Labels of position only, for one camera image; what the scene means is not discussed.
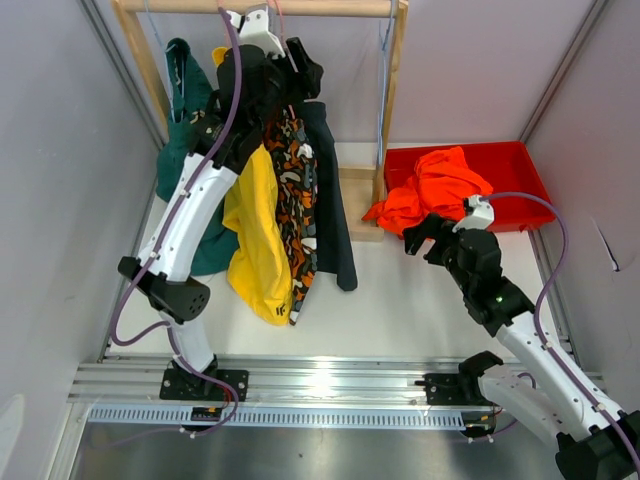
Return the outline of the dark navy shorts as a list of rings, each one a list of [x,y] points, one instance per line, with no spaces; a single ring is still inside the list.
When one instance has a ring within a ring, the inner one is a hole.
[[[302,103],[297,114],[305,125],[317,160],[318,192],[315,206],[318,270],[333,274],[337,286],[351,292],[358,287],[339,177],[335,140],[327,122],[326,105]]]

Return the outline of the light blue wire hanger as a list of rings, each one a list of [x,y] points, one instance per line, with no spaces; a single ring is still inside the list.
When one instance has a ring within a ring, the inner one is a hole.
[[[395,12],[398,2],[391,2],[391,10],[386,25],[379,21],[378,29],[378,111],[375,166],[381,167],[383,161],[383,126],[386,94],[389,84],[390,42],[395,23]]]

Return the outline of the pink wire hanger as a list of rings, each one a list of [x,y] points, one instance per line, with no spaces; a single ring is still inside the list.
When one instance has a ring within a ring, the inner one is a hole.
[[[285,29],[284,29],[284,15],[283,15],[280,3],[279,3],[278,0],[268,0],[267,3],[277,13],[277,18],[278,18],[278,22],[279,22],[279,39],[281,41],[281,44],[283,45],[283,48],[286,50],[286,39],[285,39]],[[296,114],[295,114],[293,106],[289,105],[288,106],[288,110],[289,110],[291,119],[295,120],[296,119]]]

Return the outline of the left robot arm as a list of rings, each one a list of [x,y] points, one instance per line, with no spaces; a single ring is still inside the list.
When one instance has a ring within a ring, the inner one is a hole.
[[[200,321],[211,293],[191,275],[197,246],[277,113],[316,98],[323,73],[298,37],[287,39],[283,54],[248,43],[225,52],[219,87],[196,123],[195,143],[160,225],[137,255],[119,261],[127,290],[139,291],[159,314],[156,325],[167,329],[173,361],[185,371],[182,388],[194,399],[209,398],[217,387],[210,370],[216,357]]]

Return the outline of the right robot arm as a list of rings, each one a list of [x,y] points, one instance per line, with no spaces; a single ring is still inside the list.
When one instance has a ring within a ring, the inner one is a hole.
[[[405,252],[425,254],[453,278],[470,317],[509,350],[535,380],[521,380],[485,351],[459,366],[458,395],[503,407],[555,450],[566,479],[627,479],[639,473],[639,414],[627,413],[554,342],[524,292],[503,274],[496,236],[437,214],[404,230]]]

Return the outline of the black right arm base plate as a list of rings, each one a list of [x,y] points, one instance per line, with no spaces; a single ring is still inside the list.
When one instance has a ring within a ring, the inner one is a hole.
[[[426,397],[430,406],[477,406],[482,401],[466,392],[459,382],[459,376],[453,373],[426,373],[414,381]]]

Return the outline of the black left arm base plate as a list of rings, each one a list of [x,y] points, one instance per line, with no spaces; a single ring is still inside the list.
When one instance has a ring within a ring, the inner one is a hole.
[[[249,387],[247,370],[214,369],[211,374],[219,382],[232,387],[240,402],[246,400]],[[160,385],[159,398],[175,401],[222,402],[232,401],[231,394],[225,394],[220,385],[206,381],[181,368],[166,369]]]

